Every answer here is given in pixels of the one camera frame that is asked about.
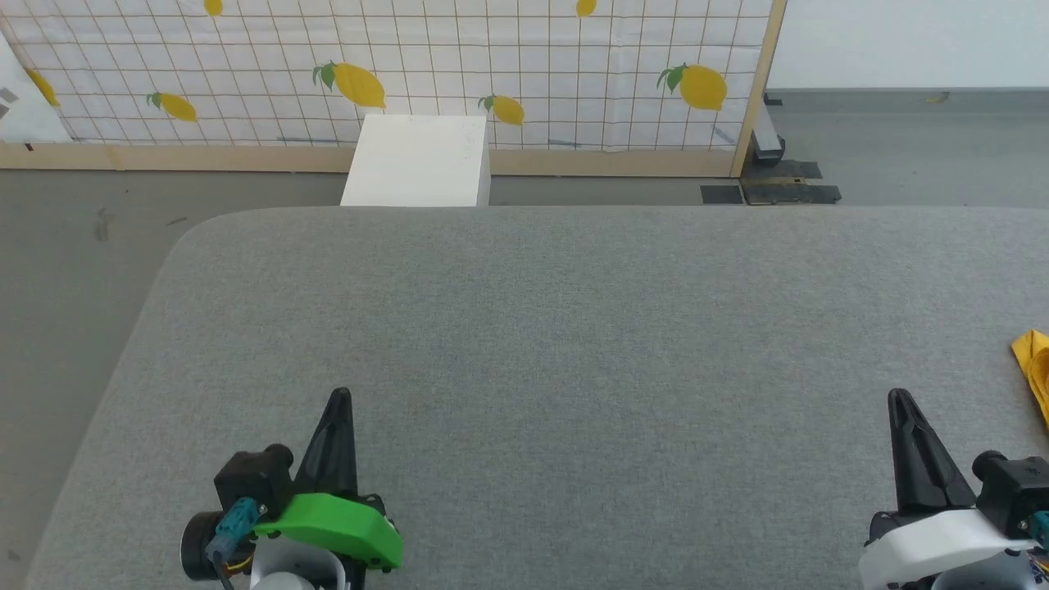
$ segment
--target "wooden frame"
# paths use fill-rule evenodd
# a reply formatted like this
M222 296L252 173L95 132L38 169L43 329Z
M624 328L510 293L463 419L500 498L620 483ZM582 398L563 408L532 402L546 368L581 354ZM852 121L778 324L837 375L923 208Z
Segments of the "wooden frame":
M738 177L750 150L757 109L768 82L787 0L773 0L744 115L732 151L492 150L495 175ZM341 172L354 148L290 146L125 146L108 144L0 144L0 168L40 170L209 170Z

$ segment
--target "robotic arm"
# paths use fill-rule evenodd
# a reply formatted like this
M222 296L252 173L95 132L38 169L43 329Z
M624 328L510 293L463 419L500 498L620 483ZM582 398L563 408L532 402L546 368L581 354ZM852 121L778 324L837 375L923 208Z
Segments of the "robotic arm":
M1045 580L1049 463L977 457L977 497L905 389L889 393L897 509L871 521L864 590L1033 588Z
M198 512L183 532L190 580L251 576L252 590L363 590L367 570L401 566L404 543L382 499L357 489L349 389L331 392L299 470L275 444L237 452L215 476L222 509Z

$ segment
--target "grid patterned fabric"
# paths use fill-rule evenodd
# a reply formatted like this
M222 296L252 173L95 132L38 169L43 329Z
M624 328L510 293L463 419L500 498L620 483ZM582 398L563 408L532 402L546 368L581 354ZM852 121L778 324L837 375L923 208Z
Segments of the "grid patterned fabric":
M771 6L0 0L0 30L81 142L354 145L387 112L486 114L496 149L734 150Z

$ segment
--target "yellow wire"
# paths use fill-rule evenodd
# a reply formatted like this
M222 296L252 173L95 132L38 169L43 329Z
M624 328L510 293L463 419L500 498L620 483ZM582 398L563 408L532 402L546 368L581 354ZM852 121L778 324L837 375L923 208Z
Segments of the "yellow wire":
M244 560L244 561L240 562L239 564L237 564L237 565L235 565L235 566L231 566L231 565L227 565L227 566L226 566L226 569L228 569L228 570L230 570L230 571L237 571L237 570L239 570L239 569L243 568L244 566L247 566L247 565L248 565L248 563L249 563L249 562L251 562L251 561L252 561L252 557L254 557L254 556L255 556L255 553L252 553L251 555L248 555L248 559L247 559L247 560Z

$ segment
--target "green plastic part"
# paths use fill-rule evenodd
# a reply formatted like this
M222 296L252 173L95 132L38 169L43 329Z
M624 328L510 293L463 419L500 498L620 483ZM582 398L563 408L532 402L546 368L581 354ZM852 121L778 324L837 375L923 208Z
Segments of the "green plastic part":
M259 523L254 531L280 532L364 562L368 569L399 568L404 553L404 540L378 510L329 493L299 493L280 520Z

